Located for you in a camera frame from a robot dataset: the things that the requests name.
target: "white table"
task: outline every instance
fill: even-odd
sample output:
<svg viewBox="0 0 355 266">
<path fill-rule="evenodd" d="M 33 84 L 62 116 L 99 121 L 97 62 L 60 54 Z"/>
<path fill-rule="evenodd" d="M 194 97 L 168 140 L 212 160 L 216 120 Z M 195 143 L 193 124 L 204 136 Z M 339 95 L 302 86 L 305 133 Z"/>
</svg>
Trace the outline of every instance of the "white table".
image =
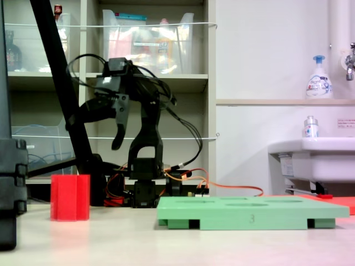
<svg viewBox="0 0 355 266">
<path fill-rule="evenodd" d="M 355 265 L 355 217 L 336 229 L 199 231 L 158 228 L 155 209 L 92 208 L 90 221 L 51 222 L 49 205 L 18 219 L 18 247 L 0 266 Z"/>
</svg>

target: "tripod leg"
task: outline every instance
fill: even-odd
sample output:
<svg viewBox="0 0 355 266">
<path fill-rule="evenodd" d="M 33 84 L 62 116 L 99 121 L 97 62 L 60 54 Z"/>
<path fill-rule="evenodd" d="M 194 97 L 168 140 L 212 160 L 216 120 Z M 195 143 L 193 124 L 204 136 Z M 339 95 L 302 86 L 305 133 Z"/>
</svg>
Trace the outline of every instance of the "tripod leg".
<svg viewBox="0 0 355 266">
<path fill-rule="evenodd" d="M 49 0 L 31 0 L 32 10 L 38 25 L 40 37 L 47 55 L 48 63 L 52 71 L 55 90 L 65 118 L 65 122 L 72 115 L 78 113 L 79 104 L 75 95 L 71 78 L 66 74 L 67 60 L 60 41 L 57 25 L 52 13 Z M 77 168 L 79 173 L 89 174 L 90 182 L 90 204 L 92 206 L 103 206 L 105 177 L 100 168 L 102 162 L 93 155 L 88 135 L 83 122 L 77 121 L 68 128 L 72 141 L 75 157 L 78 160 Z"/>
</svg>

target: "black stand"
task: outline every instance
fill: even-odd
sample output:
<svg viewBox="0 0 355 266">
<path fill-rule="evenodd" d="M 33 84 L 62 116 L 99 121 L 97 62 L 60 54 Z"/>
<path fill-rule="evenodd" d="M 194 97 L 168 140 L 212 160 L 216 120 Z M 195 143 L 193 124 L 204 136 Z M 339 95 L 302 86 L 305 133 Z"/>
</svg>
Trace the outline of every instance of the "black stand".
<svg viewBox="0 0 355 266">
<path fill-rule="evenodd" d="M 62 107 L 65 121 L 68 122 L 70 117 L 78 112 L 79 104 L 73 82 L 65 72 L 67 60 L 53 17 L 52 7 L 49 0 L 31 0 L 31 5 L 52 71 L 59 103 Z M 68 131 L 76 158 L 61 163 L 53 163 L 42 169 L 30 172 L 29 177 L 76 165 L 80 174 L 89 174 L 91 176 L 90 204 L 92 206 L 103 206 L 106 178 L 103 175 L 104 165 L 102 159 L 99 155 L 92 153 L 83 122 L 78 121 L 68 128 Z"/>
<path fill-rule="evenodd" d="M 0 250 L 16 247 L 16 217 L 26 212 L 26 142 L 11 139 L 3 1 L 0 1 Z"/>
<path fill-rule="evenodd" d="M 67 60 L 52 7 L 49 0 L 31 0 L 31 5 L 52 71 L 55 90 L 64 118 L 68 122 L 69 118 L 78 111 L 79 105 L 71 78 L 65 73 Z M 16 246 L 16 216 L 26 212 L 25 178 L 27 177 L 28 156 L 26 143 L 11 139 L 2 0 L 0 0 L 0 23 L 0 250 L 9 250 Z M 92 153 L 82 122 L 76 123 L 68 131 L 76 158 L 53 163 L 28 173 L 28 176 L 76 165 L 79 173 L 91 176 L 90 204 L 103 206 L 106 187 L 106 179 L 103 175 L 105 164 L 99 155 Z"/>
</svg>

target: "pump bottle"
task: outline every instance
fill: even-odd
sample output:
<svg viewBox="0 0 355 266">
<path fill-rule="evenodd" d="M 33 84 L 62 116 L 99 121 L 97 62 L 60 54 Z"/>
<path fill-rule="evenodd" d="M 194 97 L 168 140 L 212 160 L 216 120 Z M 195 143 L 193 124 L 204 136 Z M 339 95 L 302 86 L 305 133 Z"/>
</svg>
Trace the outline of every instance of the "pump bottle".
<svg viewBox="0 0 355 266">
<path fill-rule="evenodd" d="M 323 55 L 313 57 L 317 67 L 308 82 L 306 99 L 333 99 L 333 86 L 322 65 L 324 59 Z"/>
</svg>

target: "bottle cap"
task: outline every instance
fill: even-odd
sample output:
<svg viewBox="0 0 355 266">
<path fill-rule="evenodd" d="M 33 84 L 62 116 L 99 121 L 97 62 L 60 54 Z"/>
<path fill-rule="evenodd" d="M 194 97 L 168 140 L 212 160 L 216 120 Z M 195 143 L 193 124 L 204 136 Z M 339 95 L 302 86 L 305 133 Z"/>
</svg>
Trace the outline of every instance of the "bottle cap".
<svg viewBox="0 0 355 266">
<path fill-rule="evenodd" d="M 322 64 L 322 61 L 325 59 L 326 57 L 324 55 L 316 55 L 315 57 L 313 57 L 313 60 L 316 61 L 317 64 Z"/>
<path fill-rule="evenodd" d="M 307 125 L 318 125 L 318 120 L 313 117 L 313 115 L 308 115 L 305 120 L 305 126 Z"/>
</svg>

